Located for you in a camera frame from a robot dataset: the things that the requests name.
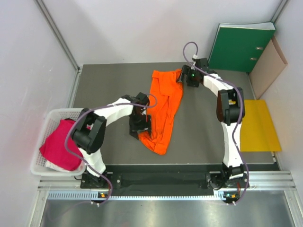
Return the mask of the orange t shirt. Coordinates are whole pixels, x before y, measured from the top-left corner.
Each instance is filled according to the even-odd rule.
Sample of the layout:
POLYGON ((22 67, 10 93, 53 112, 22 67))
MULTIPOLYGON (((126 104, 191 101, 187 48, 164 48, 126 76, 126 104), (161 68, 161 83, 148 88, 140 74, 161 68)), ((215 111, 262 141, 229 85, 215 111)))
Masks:
POLYGON ((151 133, 140 133, 139 140, 158 155, 165 155, 167 152, 175 115, 183 96, 183 86, 176 82, 180 74, 181 69, 155 70, 152 74, 150 105, 155 107, 147 109, 147 114, 151 116, 151 133))

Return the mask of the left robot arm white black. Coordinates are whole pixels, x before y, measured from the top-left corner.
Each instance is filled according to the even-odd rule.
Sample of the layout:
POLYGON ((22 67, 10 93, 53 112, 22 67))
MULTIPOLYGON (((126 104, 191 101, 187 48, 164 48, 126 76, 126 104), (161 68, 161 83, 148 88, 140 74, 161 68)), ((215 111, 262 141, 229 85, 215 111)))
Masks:
POLYGON ((72 126, 70 137, 79 148, 91 182, 96 187, 107 183, 104 173, 106 165, 101 155, 106 127, 123 117, 129 117, 129 134, 135 139, 143 132, 151 135, 151 116, 146 113, 150 105, 147 94, 140 92, 137 96, 124 95, 112 104, 99 109, 82 109, 77 121, 72 126))

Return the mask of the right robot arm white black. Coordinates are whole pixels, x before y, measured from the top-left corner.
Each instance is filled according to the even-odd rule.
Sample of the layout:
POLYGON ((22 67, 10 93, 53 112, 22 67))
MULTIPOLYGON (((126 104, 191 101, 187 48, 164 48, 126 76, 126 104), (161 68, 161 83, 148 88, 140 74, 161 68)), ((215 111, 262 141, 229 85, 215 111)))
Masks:
POLYGON ((207 58, 192 57, 191 65, 183 65, 177 83, 186 82, 189 87, 202 84, 217 97, 216 116, 221 123, 224 137, 224 157, 220 176, 211 177, 210 185, 232 187, 244 177, 244 163, 240 155, 240 131, 245 116, 243 90, 225 82, 209 69, 207 58))

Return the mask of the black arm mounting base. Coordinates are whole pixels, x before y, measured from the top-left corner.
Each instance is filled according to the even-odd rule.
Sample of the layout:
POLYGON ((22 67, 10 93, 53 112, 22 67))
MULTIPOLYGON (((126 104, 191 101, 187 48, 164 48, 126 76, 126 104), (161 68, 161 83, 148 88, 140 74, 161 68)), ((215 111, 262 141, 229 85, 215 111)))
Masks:
POLYGON ((85 171, 80 183, 82 189, 110 186, 113 196, 198 196, 214 190, 239 192, 249 181, 247 175, 229 180, 221 164, 145 164, 107 165, 104 177, 85 171))

